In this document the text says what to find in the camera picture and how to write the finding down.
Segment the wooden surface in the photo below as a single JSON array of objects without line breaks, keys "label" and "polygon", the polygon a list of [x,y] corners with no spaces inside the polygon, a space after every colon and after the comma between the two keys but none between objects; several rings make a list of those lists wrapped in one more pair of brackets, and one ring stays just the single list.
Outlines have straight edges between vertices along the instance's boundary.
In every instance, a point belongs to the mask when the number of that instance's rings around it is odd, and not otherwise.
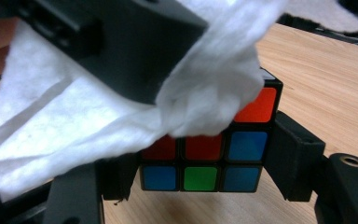
[{"label": "wooden surface", "polygon": [[[258,44],[260,61],[283,83],[280,110],[322,138],[325,155],[358,156],[358,47],[275,25]],[[257,193],[140,190],[105,202],[106,223],[316,223],[313,205],[283,200],[263,171]]]}]

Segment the blue sticker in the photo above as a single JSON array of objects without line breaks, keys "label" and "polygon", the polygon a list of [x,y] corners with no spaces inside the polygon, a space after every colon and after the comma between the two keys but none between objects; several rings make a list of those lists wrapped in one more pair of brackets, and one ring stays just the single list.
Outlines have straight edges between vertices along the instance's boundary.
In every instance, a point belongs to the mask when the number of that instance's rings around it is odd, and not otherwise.
[{"label": "blue sticker", "polygon": [[254,167],[228,167],[226,169],[223,191],[253,192],[257,187],[260,170]]},{"label": "blue sticker", "polygon": [[264,132],[236,132],[231,135],[228,159],[231,161],[261,161],[267,142]]},{"label": "blue sticker", "polygon": [[145,166],[143,177],[146,190],[176,190],[176,169],[172,166]]}]

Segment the metal screw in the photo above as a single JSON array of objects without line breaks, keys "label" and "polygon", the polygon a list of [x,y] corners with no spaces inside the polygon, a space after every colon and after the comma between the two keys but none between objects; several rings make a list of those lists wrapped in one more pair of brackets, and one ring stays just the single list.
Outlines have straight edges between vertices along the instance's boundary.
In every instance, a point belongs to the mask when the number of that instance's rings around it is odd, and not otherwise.
[{"label": "metal screw", "polygon": [[341,156],[339,158],[342,162],[349,166],[357,167],[358,168],[358,159],[350,156]]}]

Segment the crumpled white fabric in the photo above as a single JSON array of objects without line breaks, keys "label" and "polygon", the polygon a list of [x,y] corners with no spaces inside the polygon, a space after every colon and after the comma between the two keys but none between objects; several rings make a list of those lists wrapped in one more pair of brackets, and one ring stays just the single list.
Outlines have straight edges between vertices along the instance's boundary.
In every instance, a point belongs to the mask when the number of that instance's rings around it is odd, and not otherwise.
[{"label": "crumpled white fabric", "polygon": [[0,84],[3,201],[80,164],[146,148],[167,133],[220,133],[254,100],[263,86],[255,42],[286,0],[180,2],[210,28],[164,82],[157,106],[119,96],[18,25]]}]

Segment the cube face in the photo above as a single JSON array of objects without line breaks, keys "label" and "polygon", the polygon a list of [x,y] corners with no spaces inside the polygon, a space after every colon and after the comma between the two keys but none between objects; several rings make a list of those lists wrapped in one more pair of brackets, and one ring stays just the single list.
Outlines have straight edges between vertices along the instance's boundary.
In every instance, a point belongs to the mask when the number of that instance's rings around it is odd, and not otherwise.
[{"label": "cube face", "polygon": [[218,170],[216,167],[189,166],[184,170],[183,190],[217,191]]},{"label": "cube face", "polygon": [[267,145],[267,132],[234,132],[230,136],[226,160],[231,162],[261,162]]},{"label": "cube face", "polygon": [[145,190],[172,191],[178,189],[178,172],[174,166],[146,165],[141,168]]},{"label": "cube face", "polygon": [[261,166],[228,166],[222,177],[222,192],[255,192]]},{"label": "cube face", "polygon": [[267,71],[263,77],[255,101],[217,136],[164,136],[142,151],[143,189],[255,192],[282,93],[280,80]]}]

